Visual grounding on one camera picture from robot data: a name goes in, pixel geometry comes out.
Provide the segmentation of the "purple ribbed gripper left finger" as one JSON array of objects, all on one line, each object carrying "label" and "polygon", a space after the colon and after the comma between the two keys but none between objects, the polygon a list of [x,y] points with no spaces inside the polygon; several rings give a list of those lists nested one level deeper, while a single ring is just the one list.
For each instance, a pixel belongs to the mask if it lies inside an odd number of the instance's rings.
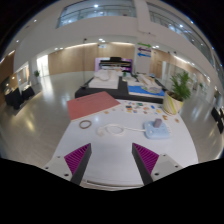
[{"label": "purple ribbed gripper left finger", "polygon": [[71,182],[79,185],[82,181],[90,156],[91,144],[88,143],[67,154],[64,159],[72,173]]}]

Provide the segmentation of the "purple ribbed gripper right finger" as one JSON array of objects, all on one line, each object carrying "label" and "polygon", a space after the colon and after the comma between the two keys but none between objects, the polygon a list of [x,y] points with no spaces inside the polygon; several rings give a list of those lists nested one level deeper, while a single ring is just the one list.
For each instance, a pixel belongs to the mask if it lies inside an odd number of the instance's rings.
[{"label": "purple ribbed gripper right finger", "polygon": [[132,155],[138,167],[144,185],[153,182],[151,173],[159,158],[159,155],[137,143],[132,144]]}]

